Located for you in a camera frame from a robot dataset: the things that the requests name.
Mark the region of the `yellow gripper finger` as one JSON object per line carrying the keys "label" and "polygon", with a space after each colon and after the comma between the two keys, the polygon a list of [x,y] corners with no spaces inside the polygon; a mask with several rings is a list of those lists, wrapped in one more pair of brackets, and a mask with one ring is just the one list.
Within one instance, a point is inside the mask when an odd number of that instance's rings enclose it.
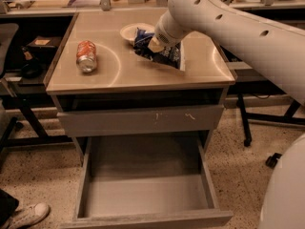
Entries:
{"label": "yellow gripper finger", "polygon": [[156,37],[153,37],[151,39],[151,41],[149,42],[148,48],[152,52],[162,52],[164,50],[164,47],[160,45],[160,43]]}

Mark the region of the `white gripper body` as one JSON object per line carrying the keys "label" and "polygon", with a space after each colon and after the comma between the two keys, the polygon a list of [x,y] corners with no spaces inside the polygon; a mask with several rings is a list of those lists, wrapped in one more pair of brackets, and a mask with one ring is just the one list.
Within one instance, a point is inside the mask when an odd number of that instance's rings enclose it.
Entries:
{"label": "white gripper body", "polygon": [[172,15],[166,11],[154,28],[154,37],[160,47],[172,47],[178,44],[191,31],[182,27]]}

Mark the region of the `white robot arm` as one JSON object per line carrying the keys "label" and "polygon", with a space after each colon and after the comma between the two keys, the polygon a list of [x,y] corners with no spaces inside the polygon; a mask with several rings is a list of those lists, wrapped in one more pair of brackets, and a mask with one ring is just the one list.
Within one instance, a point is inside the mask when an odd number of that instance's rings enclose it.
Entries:
{"label": "white robot arm", "polygon": [[[305,104],[305,32],[236,10],[220,0],[168,0],[149,49],[160,52],[198,31]],[[305,135],[274,167],[257,229],[305,229]]]}

